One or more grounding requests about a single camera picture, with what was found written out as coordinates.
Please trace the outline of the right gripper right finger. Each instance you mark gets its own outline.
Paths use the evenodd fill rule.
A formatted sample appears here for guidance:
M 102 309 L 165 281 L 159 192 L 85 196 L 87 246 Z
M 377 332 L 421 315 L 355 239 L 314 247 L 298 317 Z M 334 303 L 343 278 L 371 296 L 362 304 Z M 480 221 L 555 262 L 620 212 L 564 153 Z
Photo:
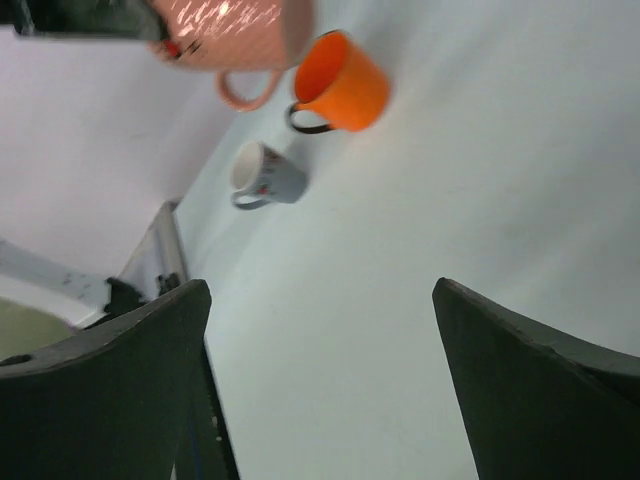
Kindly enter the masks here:
M 450 279 L 432 300 L 479 478 L 638 478 L 637 357 Z

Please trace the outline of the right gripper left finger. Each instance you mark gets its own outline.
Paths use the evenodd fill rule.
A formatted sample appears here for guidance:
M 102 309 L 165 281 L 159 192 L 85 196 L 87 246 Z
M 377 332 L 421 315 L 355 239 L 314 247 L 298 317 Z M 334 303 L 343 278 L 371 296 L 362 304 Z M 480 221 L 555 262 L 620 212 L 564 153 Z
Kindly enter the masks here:
M 191 280 L 1 363 L 5 479 L 235 479 L 204 346 L 211 295 Z

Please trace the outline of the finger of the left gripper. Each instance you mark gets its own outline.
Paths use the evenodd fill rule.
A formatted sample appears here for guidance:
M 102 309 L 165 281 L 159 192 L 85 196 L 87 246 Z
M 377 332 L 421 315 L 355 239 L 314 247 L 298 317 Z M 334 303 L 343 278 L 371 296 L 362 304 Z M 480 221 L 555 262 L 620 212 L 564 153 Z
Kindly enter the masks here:
M 12 27 L 24 37 L 161 41 L 166 21 L 140 0 L 12 0 Z

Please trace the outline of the pink mug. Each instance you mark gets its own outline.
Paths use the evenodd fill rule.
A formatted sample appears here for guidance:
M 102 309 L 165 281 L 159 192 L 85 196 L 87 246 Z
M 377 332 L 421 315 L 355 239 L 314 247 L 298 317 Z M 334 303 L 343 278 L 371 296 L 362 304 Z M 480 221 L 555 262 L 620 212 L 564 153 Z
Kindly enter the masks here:
M 150 44 L 172 66 L 214 72 L 221 98 L 237 111 L 254 111 L 277 89 L 284 73 L 301 59 L 315 28 L 310 0 L 153 1 L 165 20 L 168 37 Z M 234 91 L 236 72 L 268 72 L 264 91 L 253 99 Z

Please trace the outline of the grey mug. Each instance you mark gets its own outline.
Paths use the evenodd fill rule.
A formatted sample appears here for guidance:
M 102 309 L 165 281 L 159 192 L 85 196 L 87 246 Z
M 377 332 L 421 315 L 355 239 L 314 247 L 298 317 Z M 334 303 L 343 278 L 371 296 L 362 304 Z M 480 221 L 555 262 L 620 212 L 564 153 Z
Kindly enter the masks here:
M 270 204 L 293 204 L 308 187 L 305 172 L 261 142 L 249 142 L 238 150 L 230 180 L 231 203 L 242 211 Z

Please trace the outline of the orange mug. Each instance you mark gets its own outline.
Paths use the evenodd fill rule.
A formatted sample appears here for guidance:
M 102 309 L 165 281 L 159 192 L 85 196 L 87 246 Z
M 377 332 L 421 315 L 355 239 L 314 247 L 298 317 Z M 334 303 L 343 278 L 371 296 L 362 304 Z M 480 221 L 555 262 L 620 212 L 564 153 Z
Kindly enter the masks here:
M 373 125 L 391 97 L 386 73 L 342 30 L 319 36 L 298 66 L 294 103 L 286 120 L 308 135 L 362 131 Z

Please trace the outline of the left aluminium frame post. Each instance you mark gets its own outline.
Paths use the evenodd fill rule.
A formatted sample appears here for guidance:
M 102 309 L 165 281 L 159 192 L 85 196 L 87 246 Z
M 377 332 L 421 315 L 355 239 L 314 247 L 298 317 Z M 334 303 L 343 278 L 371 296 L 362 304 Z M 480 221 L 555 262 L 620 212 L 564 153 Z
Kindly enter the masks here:
M 180 232 L 178 200 L 165 202 L 119 274 L 145 300 L 153 300 L 188 280 Z

